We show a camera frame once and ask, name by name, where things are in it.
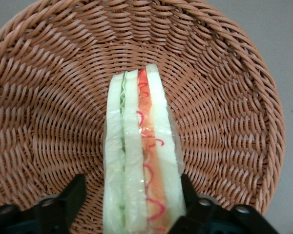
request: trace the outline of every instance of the plastic wrap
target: plastic wrap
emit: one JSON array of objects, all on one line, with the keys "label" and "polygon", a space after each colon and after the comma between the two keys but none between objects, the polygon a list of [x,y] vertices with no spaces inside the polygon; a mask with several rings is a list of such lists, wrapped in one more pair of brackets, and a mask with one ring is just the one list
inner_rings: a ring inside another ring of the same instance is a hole
[{"label": "plastic wrap", "polygon": [[105,234],[163,234],[184,215],[181,142],[155,65],[113,76],[104,166]]}]

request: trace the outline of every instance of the brown wicker basket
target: brown wicker basket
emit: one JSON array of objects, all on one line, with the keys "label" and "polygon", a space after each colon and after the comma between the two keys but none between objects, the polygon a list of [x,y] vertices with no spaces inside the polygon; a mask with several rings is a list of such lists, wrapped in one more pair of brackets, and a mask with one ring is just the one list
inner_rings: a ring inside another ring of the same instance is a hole
[{"label": "brown wicker basket", "polygon": [[241,28],[200,0],[41,0],[0,30],[0,205],[87,174],[73,233],[102,232],[112,74],[156,63],[198,193],[265,212],[284,157],[275,83]]}]

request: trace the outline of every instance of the screw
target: screw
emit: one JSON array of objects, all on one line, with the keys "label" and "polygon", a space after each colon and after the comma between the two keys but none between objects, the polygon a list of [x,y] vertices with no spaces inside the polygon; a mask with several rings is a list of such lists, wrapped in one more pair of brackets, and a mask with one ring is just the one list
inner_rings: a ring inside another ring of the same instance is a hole
[{"label": "screw", "polygon": [[13,206],[7,206],[3,210],[0,211],[0,215],[5,215],[10,213],[13,210]]},{"label": "screw", "polygon": [[53,202],[54,202],[54,199],[48,199],[42,203],[42,206],[43,207],[49,206],[49,205],[53,204]]},{"label": "screw", "polygon": [[237,206],[235,207],[235,209],[240,212],[240,213],[243,213],[243,214],[249,214],[250,211],[248,210],[248,208],[244,207],[244,206]]},{"label": "screw", "polygon": [[205,199],[205,198],[201,198],[199,200],[199,203],[202,205],[202,206],[210,206],[210,201]]}]

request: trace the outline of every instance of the gray table surface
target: gray table surface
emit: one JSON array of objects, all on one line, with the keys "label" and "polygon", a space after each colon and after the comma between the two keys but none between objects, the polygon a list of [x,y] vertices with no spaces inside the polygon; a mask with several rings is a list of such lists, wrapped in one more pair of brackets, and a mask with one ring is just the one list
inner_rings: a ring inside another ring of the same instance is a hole
[{"label": "gray table surface", "polygon": [[[33,0],[0,0],[0,28]],[[281,233],[293,234],[293,0],[208,0],[250,36],[276,81],[286,122],[286,157],[265,214]]]}]

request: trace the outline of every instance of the tomato slice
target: tomato slice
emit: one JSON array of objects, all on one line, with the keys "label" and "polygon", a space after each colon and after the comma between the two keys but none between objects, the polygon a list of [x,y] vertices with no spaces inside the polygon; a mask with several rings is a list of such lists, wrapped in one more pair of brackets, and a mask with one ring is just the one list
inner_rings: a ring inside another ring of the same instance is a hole
[{"label": "tomato slice", "polygon": [[152,102],[147,80],[146,69],[138,76],[139,110],[141,116],[140,132],[144,154],[144,177],[146,185],[146,205],[148,212],[148,225],[156,233],[166,233],[168,214],[164,184],[162,180],[160,161],[156,151],[156,143],[165,144],[161,139],[155,138],[154,126],[150,114]]}]

